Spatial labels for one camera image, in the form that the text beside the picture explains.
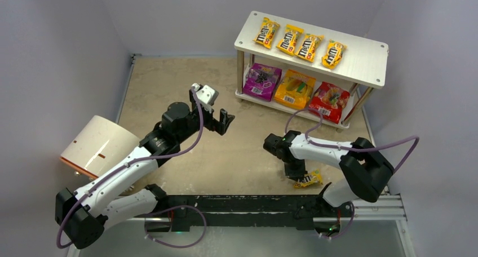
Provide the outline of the purple candy bag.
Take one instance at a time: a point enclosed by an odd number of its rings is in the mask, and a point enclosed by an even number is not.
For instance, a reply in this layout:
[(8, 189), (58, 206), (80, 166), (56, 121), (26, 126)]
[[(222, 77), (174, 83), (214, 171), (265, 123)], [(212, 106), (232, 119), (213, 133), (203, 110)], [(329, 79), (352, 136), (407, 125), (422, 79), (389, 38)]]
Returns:
[(246, 74), (242, 92), (270, 102), (281, 78), (282, 69), (254, 63)]

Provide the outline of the yellow m&m bag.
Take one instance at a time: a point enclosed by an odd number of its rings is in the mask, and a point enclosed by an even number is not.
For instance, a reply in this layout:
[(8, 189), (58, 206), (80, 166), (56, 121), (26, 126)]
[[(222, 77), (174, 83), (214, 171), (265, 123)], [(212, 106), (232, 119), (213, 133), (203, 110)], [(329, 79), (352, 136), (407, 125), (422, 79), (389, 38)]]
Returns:
[(324, 56), (321, 58), (322, 65), (328, 69), (335, 69), (340, 63), (347, 45), (332, 39), (329, 40)]
[(323, 185), (322, 176), (319, 169), (309, 172), (304, 177), (295, 182), (294, 188), (307, 188), (312, 185)]
[(262, 45), (267, 49), (272, 48), (273, 39), (279, 30), (280, 24), (264, 17), (260, 26), (260, 30), (254, 37), (253, 42)]
[(297, 26), (287, 24), (284, 36), (280, 39), (276, 48), (285, 54), (294, 56), (295, 46), (298, 38), (303, 34), (304, 30)]
[(314, 62), (316, 50), (324, 38), (325, 36), (323, 35), (306, 33), (302, 43), (295, 53), (295, 56), (310, 63)]

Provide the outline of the red candy bag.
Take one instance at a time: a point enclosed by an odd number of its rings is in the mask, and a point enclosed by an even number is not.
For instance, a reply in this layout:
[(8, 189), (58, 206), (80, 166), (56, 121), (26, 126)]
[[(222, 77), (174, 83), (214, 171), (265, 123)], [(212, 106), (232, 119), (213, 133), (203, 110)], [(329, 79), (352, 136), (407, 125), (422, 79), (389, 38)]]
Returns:
[(349, 97), (348, 91), (334, 84), (322, 82), (313, 94), (308, 107), (314, 109), (317, 116), (322, 114), (324, 119), (338, 124)]

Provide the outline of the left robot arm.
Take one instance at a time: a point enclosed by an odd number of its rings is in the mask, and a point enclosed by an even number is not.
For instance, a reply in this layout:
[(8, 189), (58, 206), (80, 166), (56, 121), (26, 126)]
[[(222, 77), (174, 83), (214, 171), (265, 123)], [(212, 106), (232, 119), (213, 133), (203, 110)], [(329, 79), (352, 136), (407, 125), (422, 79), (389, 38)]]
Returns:
[[(220, 110), (220, 118), (213, 117), (209, 105), (183, 102), (169, 105), (159, 121), (139, 145), (99, 178), (76, 189), (62, 189), (55, 197), (55, 220), (59, 225), (56, 245), (60, 249), (74, 245), (84, 249), (92, 245), (105, 230), (143, 214), (169, 210), (167, 193), (156, 184), (139, 192), (119, 195), (142, 176), (158, 169), (173, 157), (192, 150), (203, 130), (224, 135), (235, 116)], [(193, 144), (180, 145), (193, 134), (199, 136)]]

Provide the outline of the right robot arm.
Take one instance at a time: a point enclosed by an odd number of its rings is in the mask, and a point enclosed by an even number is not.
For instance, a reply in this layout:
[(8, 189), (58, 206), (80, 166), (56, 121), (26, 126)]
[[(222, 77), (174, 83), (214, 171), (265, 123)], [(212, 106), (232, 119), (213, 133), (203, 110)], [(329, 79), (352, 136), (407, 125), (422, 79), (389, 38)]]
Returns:
[(306, 161), (335, 167), (343, 179), (326, 186), (321, 198), (331, 207), (361, 199), (377, 202), (395, 172), (391, 163), (365, 138), (355, 141), (328, 141), (290, 130), (284, 136), (269, 134), (263, 148), (284, 163), (285, 176), (306, 182)]

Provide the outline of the orange candy bag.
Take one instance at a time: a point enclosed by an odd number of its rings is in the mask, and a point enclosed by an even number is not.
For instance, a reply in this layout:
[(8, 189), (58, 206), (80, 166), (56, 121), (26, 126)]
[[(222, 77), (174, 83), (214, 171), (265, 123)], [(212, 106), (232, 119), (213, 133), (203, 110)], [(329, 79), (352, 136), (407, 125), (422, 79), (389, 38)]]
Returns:
[(273, 99), (286, 107), (303, 109), (311, 99), (315, 83), (315, 78), (288, 69), (276, 89)]

